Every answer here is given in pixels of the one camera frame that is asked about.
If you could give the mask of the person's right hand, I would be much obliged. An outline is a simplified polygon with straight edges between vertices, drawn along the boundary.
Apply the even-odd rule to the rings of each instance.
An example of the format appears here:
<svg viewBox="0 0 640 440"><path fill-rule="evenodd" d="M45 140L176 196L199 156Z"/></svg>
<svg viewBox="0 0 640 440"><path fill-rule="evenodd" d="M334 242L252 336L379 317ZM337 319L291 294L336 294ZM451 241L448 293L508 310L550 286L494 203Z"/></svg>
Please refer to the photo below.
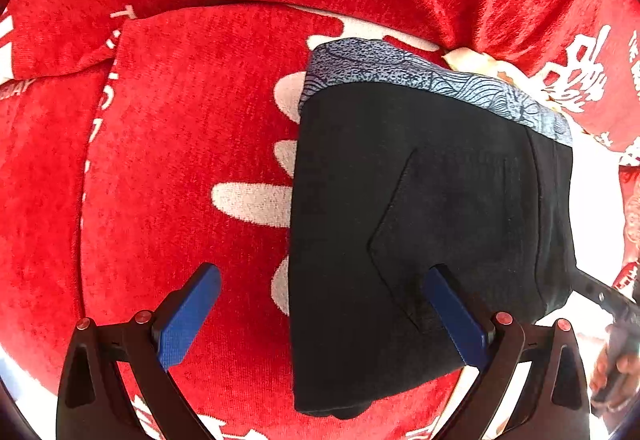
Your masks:
<svg viewBox="0 0 640 440"><path fill-rule="evenodd" d="M639 356L638 354L625 354L616 362L617 371L620 372L620 387L608 394L605 402L611 406L617 406L632 399L639 390ZM597 394L608 386L608 345L604 345L597 357L591 375L589 388L593 394Z"/></svg>

